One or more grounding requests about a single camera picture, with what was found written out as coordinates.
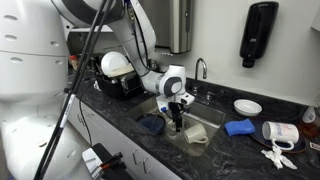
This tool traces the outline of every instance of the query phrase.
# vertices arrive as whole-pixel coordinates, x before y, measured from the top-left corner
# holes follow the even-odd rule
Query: stainless steel sink
[[[162,133],[160,136],[166,139],[168,142],[174,144],[181,150],[187,152],[188,154],[192,156],[200,156],[210,144],[213,136],[220,128],[220,125],[225,121],[226,114],[224,112],[196,102],[192,103],[189,107],[191,107],[190,113],[182,114],[186,129],[198,123],[202,124],[207,131],[207,136],[209,138],[208,142],[205,144],[188,144],[184,139],[183,132],[172,138],[172,136],[167,135],[167,128],[165,128],[164,133]],[[129,110],[126,113],[126,116],[137,120],[139,117],[150,113],[162,116],[166,120],[166,122],[171,120],[165,113],[159,112],[155,98],[151,98]]]

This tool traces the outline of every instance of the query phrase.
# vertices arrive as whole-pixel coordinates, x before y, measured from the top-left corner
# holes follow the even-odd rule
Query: sink faucet
[[[202,58],[199,58],[196,63],[196,73],[194,76],[195,80],[198,80],[198,67],[200,62],[202,63],[202,66],[203,66],[203,79],[207,79],[207,64]],[[198,91],[198,87],[194,86],[193,87],[194,95],[197,95],[197,91]]]

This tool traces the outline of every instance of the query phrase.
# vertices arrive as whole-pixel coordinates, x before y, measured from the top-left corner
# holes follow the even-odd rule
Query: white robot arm
[[[65,19],[75,27],[84,28],[90,27],[96,13],[95,9],[101,0],[52,0],[52,2]],[[169,70],[161,74],[150,71],[144,65],[146,57],[154,50],[156,37],[138,0],[112,1],[106,24],[113,30],[127,51],[134,69],[141,77],[144,88],[162,95],[158,98],[161,111],[168,109],[168,102],[189,105],[194,101],[194,97],[185,90],[184,67],[170,65]]]

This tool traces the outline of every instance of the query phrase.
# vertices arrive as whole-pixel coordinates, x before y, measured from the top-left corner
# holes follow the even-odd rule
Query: black granite countertop
[[[187,89],[191,89],[193,85],[199,87],[196,101],[225,112],[227,121],[245,119],[233,108],[233,102],[243,98],[254,100],[262,106],[262,113],[254,118],[257,120],[296,123],[306,109],[306,106],[300,104],[188,79]],[[201,98],[205,97],[206,91],[215,93],[220,90],[223,90],[223,95],[214,97],[209,104],[205,98]],[[308,146],[302,153],[285,153],[284,155],[298,169],[284,167],[278,170],[273,162],[261,153],[261,150],[270,149],[249,135],[229,137],[224,126],[218,130],[201,156],[190,156],[162,138],[147,135],[144,133],[144,128],[124,116],[126,111],[153,96],[150,93],[143,93],[130,100],[117,100],[90,87],[82,100],[182,179],[319,179],[320,177],[319,151]],[[320,143],[319,138],[312,141]]]

